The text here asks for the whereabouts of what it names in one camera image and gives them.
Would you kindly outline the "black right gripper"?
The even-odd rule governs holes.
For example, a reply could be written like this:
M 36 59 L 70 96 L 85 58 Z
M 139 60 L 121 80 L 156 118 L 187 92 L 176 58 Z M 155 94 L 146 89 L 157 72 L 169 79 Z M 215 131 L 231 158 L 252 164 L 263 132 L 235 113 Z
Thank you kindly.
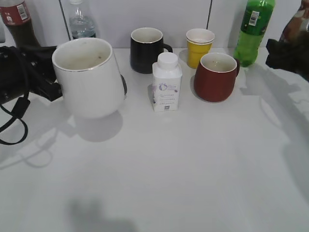
M 266 49 L 268 67 L 296 73 L 304 80 L 309 80 L 309 33 L 307 31 L 300 32 L 290 43 L 269 39 Z

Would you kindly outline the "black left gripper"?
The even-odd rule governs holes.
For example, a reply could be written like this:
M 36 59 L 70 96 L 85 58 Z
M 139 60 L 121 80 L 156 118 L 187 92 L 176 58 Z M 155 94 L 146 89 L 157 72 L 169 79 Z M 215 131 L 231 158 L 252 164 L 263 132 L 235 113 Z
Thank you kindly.
M 27 92 L 53 102 L 62 95 L 56 82 L 52 54 L 56 46 L 2 46 L 0 48 L 0 102 L 7 103 Z

